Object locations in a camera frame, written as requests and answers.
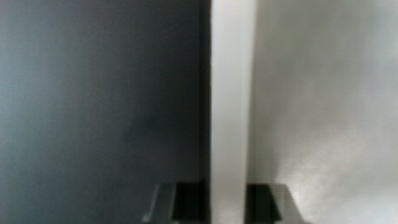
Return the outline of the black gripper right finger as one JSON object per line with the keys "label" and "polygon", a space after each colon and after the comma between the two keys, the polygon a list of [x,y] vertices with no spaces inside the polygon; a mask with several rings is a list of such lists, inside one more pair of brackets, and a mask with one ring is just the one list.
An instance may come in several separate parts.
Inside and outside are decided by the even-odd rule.
{"label": "black gripper right finger", "polygon": [[284,184],[247,185],[245,224],[305,224]]}

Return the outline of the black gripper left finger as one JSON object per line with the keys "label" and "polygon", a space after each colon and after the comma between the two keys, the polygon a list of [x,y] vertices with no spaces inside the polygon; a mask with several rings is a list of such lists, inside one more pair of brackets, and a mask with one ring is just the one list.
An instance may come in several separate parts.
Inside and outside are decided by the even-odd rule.
{"label": "black gripper left finger", "polygon": [[142,224],[209,224],[209,197],[202,182],[156,185]]}

